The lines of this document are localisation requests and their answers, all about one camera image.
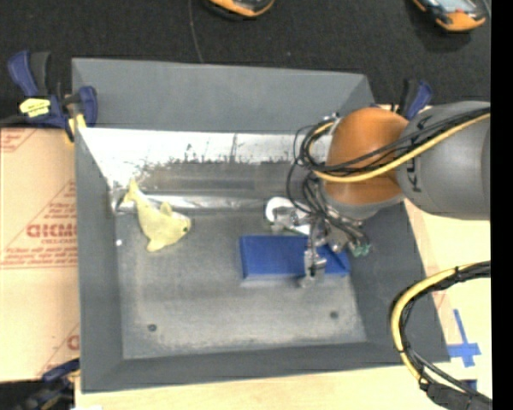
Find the yellow cable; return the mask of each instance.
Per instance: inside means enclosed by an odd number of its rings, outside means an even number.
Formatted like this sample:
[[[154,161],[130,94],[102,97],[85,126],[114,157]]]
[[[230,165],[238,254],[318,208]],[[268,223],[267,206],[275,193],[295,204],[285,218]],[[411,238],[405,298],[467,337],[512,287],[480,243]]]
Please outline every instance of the yellow cable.
[[[397,300],[395,306],[392,310],[392,316],[390,319],[390,326],[392,328],[392,337],[393,342],[395,344],[395,348],[399,351],[401,356],[401,360],[407,366],[410,373],[416,378],[417,381],[420,381],[422,375],[417,371],[414,365],[410,362],[409,357],[404,352],[405,348],[403,346],[403,338],[401,337],[401,330],[399,330],[399,321],[401,319],[401,313],[403,312],[404,307],[410,302],[412,298],[417,296],[419,293],[428,289],[432,285],[435,285],[442,281],[443,279],[449,278],[454,275],[456,272],[467,269],[468,267],[475,266],[475,263],[467,264],[464,266],[453,267],[452,269],[447,269],[442,272],[435,273],[434,275],[423,279],[422,281],[417,282],[412,285],[408,290],[406,290]]]
[[[376,176],[379,176],[383,173],[389,172],[390,170],[393,170],[395,167],[400,166],[404,162],[406,162],[412,158],[415,158],[416,156],[420,155],[421,153],[425,152],[426,150],[431,149],[433,146],[435,146],[436,144],[440,143],[441,141],[447,139],[451,135],[454,135],[456,132],[460,132],[462,129],[465,129],[466,127],[469,127],[469,126],[473,125],[474,123],[477,123],[478,121],[481,121],[481,120],[485,120],[489,117],[490,117],[490,113],[486,113],[486,114],[480,115],[478,117],[475,117],[474,119],[472,119],[470,121],[466,121],[465,123],[462,123],[461,125],[455,126],[452,129],[441,133],[437,137],[432,138],[431,140],[427,141],[426,143],[417,147],[416,149],[413,149],[411,152],[408,152],[405,155],[400,156],[398,159],[396,159],[392,162],[389,162],[385,166],[379,167],[379,168],[373,170],[372,172],[359,173],[357,175],[342,176],[342,177],[334,176],[332,174],[328,174],[328,173],[324,173],[324,172],[317,172],[316,170],[314,170],[314,173],[317,177],[319,177],[321,179],[325,179],[329,182],[336,182],[336,183],[343,183],[343,184],[350,183],[350,182],[360,182],[360,181],[364,181],[367,179],[375,178]],[[317,129],[315,131],[315,133],[318,133],[318,132],[326,129],[327,127],[330,127],[331,125],[332,125],[331,123],[327,123],[326,125]]]

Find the blue tape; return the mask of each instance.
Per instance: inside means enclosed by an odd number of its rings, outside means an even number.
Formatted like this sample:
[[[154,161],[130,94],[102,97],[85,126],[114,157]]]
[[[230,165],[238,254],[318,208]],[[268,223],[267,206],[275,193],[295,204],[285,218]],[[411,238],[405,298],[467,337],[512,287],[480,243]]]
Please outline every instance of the blue tape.
[[[447,345],[446,349],[451,358],[461,357],[464,367],[475,366],[473,357],[475,355],[481,355],[481,350],[479,349],[479,345],[477,343],[469,343],[468,337],[465,333],[465,330],[463,329],[460,312],[456,308],[454,308],[453,311],[458,329],[460,330],[460,335],[462,336],[462,343]]]

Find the black carpet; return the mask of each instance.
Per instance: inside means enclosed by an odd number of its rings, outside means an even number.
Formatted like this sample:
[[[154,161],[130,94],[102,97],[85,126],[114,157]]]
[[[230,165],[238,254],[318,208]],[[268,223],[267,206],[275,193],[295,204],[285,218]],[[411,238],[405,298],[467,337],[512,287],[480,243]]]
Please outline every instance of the black carpet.
[[[433,103],[489,101],[491,26],[447,35],[408,0],[277,0],[245,21],[200,0],[0,0],[0,118],[21,99],[6,61],[23,49],[49,50],[50,83],[66,91],[73,56],[116,56],[363,73],[379,103],[406,78],[426,80]],[[0,385],[0,409],[35,388]]]

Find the yellow toy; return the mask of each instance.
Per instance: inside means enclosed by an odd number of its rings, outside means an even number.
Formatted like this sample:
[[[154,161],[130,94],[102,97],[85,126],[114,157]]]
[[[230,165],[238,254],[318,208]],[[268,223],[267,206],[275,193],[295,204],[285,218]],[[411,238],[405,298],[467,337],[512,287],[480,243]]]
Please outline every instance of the yellow toy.
[[[156,208],[132,179],[123,202],[135,202],[139,224],[149,238],[146,250],[156,252],[165,246],[177,243],[190,231],[191,222],[185,215],[175,213],[167,202]]]

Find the blue rectangular block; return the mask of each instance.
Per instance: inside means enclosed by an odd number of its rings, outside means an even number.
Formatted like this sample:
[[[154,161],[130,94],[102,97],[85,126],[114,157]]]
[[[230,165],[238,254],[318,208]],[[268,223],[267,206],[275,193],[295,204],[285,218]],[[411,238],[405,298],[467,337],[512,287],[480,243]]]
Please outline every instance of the blue rectangular block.
[[[249,235],[239,239],[244,278],[286,278],[304,276],[306,236]],[[350,273],[346,252],[335,254],[328,245],[317,248],[327,260],[325,274],[345,276]]]

